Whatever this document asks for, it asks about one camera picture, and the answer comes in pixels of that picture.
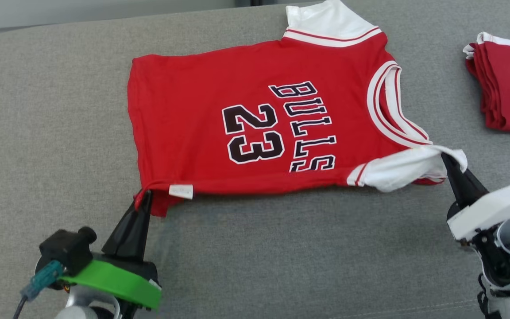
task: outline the blue cable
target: blue cable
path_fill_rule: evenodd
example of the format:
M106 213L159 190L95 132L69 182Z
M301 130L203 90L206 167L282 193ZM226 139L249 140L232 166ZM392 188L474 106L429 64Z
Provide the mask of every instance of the blue cable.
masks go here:
M30 283L21 289L21 301L13 318L17 319L19 317L25 301L33 301L43 289L53 284L63 273L64 267L62 264L59 261L51 261L31 277Z

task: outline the white sleeve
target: white sleeve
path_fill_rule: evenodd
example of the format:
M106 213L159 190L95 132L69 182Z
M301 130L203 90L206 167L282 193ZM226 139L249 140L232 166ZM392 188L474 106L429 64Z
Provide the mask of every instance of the white sleeve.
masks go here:
M461 149L425 145L359 165L348 176L347 183L349 186L367 185L382 192L390 192L417 179L427 178L441 182L448 176L441 153L455 158L462 171L468 168L468 160Z
M381 33L379 27L365 21L340 0L326 0L308 7L287 6L286 10L289 27L285 38L348 47Z

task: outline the white trim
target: white trim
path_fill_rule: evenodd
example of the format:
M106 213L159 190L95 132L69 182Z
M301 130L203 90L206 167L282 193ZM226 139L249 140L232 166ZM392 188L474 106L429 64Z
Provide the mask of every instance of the white trim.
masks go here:
M371 120L377 129L392 141L404 145L405 147L414 148L432 142L425 139L416 139L409 136L400 130L396 129L383 117L381 108L379 107L379 95L381 90L381 83L385 80L387 71L391 69L400 69L395 61L387 61L373 75L369 87L367 89L367 109Z
M475 54L475 48L468 44L462 50L466 54L466 60L473 60L473 55Z
M460 164L462 171L468 167L468 160L462 150L451 150L439 145L425 145L406 149L367 163L362 172L358 186L371 186L380 191L389 192L414 182L428 178L441 182L447 177L447 170L441 153L451 155ZM346 183L354 186L364 164L356 167Z
M340 0L326 0L312 6L287 6L287 28L284 38L326 47L343 48L380 34Z
M285 35L283 35L283 38L290 38L290 39L295 39L295 40L299 40L302 42L322 45L324 47L334 47L334 48L350 47L352 45L356 45L361 42L364 42L365 40L367 40L368 38L371 38L372 36L382 33L382 31L379 28L376 28L376 29L368 30L367 31L367 32L369 32L368 34L367 34L367 32L364 32L364 34L362 36L360 36L354 40L334 40L334 39L316 38L311 35L305 35L305 34L309 34L308 31L300 31L300 32L304 32L305 34L300 34L300 33L294 32L294 31L298 31L298 30L295 30L292 28L286 30Z
M508 45L510 47L510 40L505 38L500 38L498 36L490 35L487 32L480 32L477 35L477 43L483 44L485 42L493 42L500 45Z
M401 70L401 68L391 69L385 78L385 97L389 115L405 134L415 139L428 140L429 135L425 130L407 119L402 113Z
M350 175L348 176L348 179L346 180L346 182L348 183L349 186L355 185L355 183L359 177L359 172L362 171L364 165L365 164L358 165L354 170L352 170L352 172L350 172Z

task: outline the white label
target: white label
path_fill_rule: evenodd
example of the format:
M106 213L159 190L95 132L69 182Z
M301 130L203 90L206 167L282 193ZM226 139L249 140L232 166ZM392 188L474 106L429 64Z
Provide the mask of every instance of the white label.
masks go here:
M192 185L170 185L168 194L176 197L192 199L194 194Z

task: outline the gray fabric surface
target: gray fabric surface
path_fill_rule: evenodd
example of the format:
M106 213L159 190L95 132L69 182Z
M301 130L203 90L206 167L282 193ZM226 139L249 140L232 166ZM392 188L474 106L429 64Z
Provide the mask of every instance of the gray fabric surface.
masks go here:
M510 1L348 5L388 34L408 118L462 148L488 188L510 183L510 134L484 127L461 52L480 31L510 38ZM88 225L99 250L138 190L131 59L278 39L285 26L284 6L269 6L0 34L0 318L11 317L44 238ZM160 316L482 318L478 260L445 223L452 201L447 184L200 196L152 220L146 255L164 288ZM65 301L45 291L22 317L52 318Z

